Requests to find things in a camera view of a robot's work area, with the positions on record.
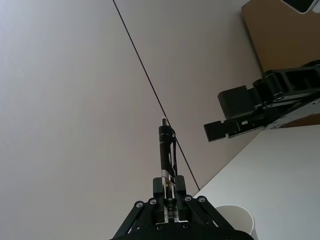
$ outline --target screw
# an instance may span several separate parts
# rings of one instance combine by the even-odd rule
[[[191,197],[190,196],[185,196],[185,198],[184,198],[184,200],[186,201],[186,202],[190,202],[191,201]]]
[[[156,230],[157,231],[161,231],[162,229],[164,229],[164,227],[162,225],[157,225],[156,226]]]
[[[182,225],[182,228],[188,229],[188,228],[189,228],[189,224],[188,224],[188,223],[184,223],[184,224]]]
[[[206,201],[206,199],[205,199],[204,197],[200,197],[200,198],[199,198],[199,202],[200,202],[200,203],[204,203],[205,201]]]
[[[136,206],[137,208],[141,208],[143,205],[144,205],[144,204],[143,204],[142,202],[138,202],[135,206]]]

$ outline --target white table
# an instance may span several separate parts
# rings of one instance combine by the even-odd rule
[[[255,218],[259,240],[318,239],[320,126],[262,131],[197,195]]]

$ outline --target cardboard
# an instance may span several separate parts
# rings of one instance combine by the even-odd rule
[[[263,72],[320,60],[319,13],[301,14],[280,0],[251,0],[242,15]]]
[[[320,124],[320,114],[311,114],[309,116],[297,119],[292,122],[288,122],[285,125],[282,125],[281,128],[295,128],[302,126],[313,126]]]

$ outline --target black mechanical part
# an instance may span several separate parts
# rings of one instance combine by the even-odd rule
[[[266,127],[318,98],[320,61],[270,70],[251,89],[241,86],[221,92],[218,99],[226,120],[205,124],[204,130],[209,142],[233,138]]]
[[[153,198],[135,203],[113,239],[253,240],[247,233],[234,230],[206,197],[195,199],[187,195],[183,176],[175,177],[175,199],[164,199],[160,180],[160,177],[153,179]],[[179,220],[185,222],[163,222],[164,218],[159,216],[166,201],[176,203]]]
[[[117,240],[253,240],[243,231],[209,227],[193,222],[176,222],[160,226],[126,234],[118,237]]]
[[[163,119],[159,133],[162,149],[160,154],[167,155],[171,153],[168,146],[174,142],[175,132]],[[168,165],[172,166],[170,158],[161,158],[161,170],[164,170],[164,160],[169,161]],[[153,198],[148,202],[137,201],[134,204],[113,239],[253,240],[247,233],[235,230],[206,197],[195,199],[187,195],[185,178],[182,175],[173,176],[174,182],[166,176],[153,179]],[[173,192],[169,197],[166,185],[168,181],[169,189]]]

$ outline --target white cup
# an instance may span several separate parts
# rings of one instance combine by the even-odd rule
[[[255,228],[255,219],[242,206],[221,205],[215,208],[235,230],[249,234],[254,240],[259,240]]]

